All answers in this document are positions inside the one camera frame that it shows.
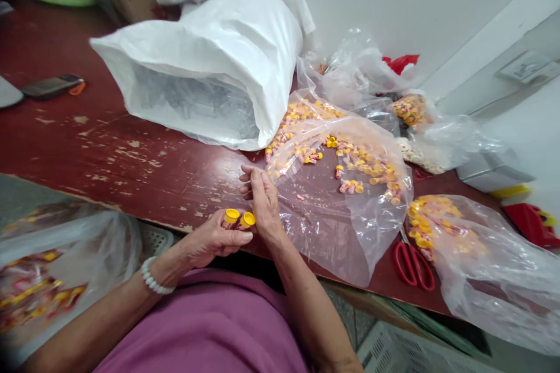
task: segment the cell phone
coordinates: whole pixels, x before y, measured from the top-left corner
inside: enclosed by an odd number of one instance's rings
[[[81,77],[67,74],[27,85],[22,88],[22,93],[33,99],[47,100],[65,93],[83,82],[84,79]]]

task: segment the scissors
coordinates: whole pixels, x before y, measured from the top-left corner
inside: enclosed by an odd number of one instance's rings
[[[420,287],[426,291],[432,291],[435,288],[435,282],[428,262],[419,250],[411,246],[403,228],[401,228],[400,234],[402,241],[400,241],[395,248],[395,264],[397,265],[399,274],[404,282],[409,286]],[[406,264],[406,271],[403,269],[400,257]]]

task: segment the worn table surface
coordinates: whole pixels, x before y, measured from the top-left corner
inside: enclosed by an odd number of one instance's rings
[[[113,77],[88,44],[115,29],[100,9],[34,0],[17,0],[14,8],[0,16],[0,75],[23,87],[74,73],[88,86],[77,97],[26,99],[0,110],[2,173],[185,233],[216,209],[249,208],[237,192],[237,178],[243,163],[264,165],[262,152],[207,146],[129,115]],[[494,199],[463,184],[454,171],[415,184],[415,196],[427,193],[464,195],[497,208]],[[439,291],[409,287],[397,276],[394,246],[377,264],[367,290],[449,314]],[[268,255],[258,238],[248,250]],[[336,280],[308,263],[316,274]]]

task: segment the person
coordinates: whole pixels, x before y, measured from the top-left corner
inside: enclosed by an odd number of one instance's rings
[[[333,304],[286,235],[267,173],[242,166],[254,231],[225,230],[224,210],[62,328],[22,365],[35,372],[363,372]],[[204,268],[259,234],[285,295]]]

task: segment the pink clothing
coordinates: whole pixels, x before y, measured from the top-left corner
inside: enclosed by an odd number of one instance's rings
[[[261,280],[188,273],[107,355],[95,373],[307,372],[285,296]]]

